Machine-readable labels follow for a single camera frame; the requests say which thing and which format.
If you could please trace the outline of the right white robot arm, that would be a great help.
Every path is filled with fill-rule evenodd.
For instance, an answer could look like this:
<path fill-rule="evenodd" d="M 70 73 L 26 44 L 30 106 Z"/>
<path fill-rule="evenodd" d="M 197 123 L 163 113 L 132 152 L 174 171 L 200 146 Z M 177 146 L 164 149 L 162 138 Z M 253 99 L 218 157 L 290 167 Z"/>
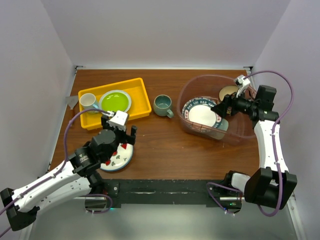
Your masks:
<path fill-rule="evenodd" d="M 224 178 L 223 192 L 230 197 L 242 192 L 246 202 L 278 212 L 285 207 L 298 180 L 289 172 L 282 154 L 280 117 L 273 111 L 276 93 L 267 85 L 259 86 L 254 99 L 246 98 L 244 92 L 234 92 L 211 110 L 223 118 L 227 113 L 248 115 L 258 142 L 258 170 L 252 176 L 230 171 Z"/>

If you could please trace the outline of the light-teal divided rectangular dish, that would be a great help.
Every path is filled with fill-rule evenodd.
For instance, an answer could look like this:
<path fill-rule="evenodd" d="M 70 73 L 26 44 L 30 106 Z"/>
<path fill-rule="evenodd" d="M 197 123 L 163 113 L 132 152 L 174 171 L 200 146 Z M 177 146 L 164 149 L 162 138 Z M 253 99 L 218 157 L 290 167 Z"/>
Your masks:
<path fill-rule="evenodd" d="M 229 122 L 222 119 L 218 127 L 214 127 L 207 135 L 215 140 L 222 140 L 225 137 L 225 132 L 229 128 Z"/>

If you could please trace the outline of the brown floral cream-inside bowl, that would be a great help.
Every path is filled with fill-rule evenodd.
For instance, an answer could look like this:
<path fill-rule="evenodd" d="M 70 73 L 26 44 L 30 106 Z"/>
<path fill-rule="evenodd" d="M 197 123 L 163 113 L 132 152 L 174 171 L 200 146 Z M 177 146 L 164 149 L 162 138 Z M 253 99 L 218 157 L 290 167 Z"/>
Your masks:
<path fill-rule="evenodd" d="M 236 85 L 228 85 L 223 87 L 218 94 L 218 103 L 220 104 L 226 95 L 237 93 L 238 90 L 239 88 Z"/>

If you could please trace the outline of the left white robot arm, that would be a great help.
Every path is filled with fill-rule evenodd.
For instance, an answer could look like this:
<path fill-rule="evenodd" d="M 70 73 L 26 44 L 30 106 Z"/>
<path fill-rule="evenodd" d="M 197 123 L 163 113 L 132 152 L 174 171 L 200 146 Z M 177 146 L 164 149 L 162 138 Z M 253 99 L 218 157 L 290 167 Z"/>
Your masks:
<path fill-rule="evenodd" d="M 117 111 L 112 117 L 102 115 L 102 130 L 52 171 L 21 188 L 5 188 L 0 199 L 9 229 L 22 230 L 31 225 L 42 211 L 80 196 L 101 196 L 104 181 L 97 170 L 122 146 L 132 147 L 137 127 L 126 133 L 129 115 Z"/>

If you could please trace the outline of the light-blue bottom plate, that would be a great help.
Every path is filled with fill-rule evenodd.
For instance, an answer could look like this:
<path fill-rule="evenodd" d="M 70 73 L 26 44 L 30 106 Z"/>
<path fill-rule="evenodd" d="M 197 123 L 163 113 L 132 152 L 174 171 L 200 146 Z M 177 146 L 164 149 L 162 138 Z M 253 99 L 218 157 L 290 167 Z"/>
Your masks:
<path fill-rule="evenodd" d="M 211 110 L 217 103 L 213 99 L 206 97 L 195 97 L 187 101 L 181 113 L 190 122 L 211 128 L 219 128 L 222 118 Z"/>

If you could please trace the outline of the white watermelon plate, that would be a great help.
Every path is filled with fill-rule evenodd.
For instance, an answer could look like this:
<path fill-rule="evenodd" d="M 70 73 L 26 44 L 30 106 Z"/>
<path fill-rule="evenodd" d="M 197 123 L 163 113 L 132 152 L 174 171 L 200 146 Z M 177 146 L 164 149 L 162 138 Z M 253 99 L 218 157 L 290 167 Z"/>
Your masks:
<path fill-rule="evenodd" d="M 100 165 L 105 172 L 116 172 L 123 169 L 132 159 L 134 146 L 128 143 L 119 144 L 112 157 Z"/>

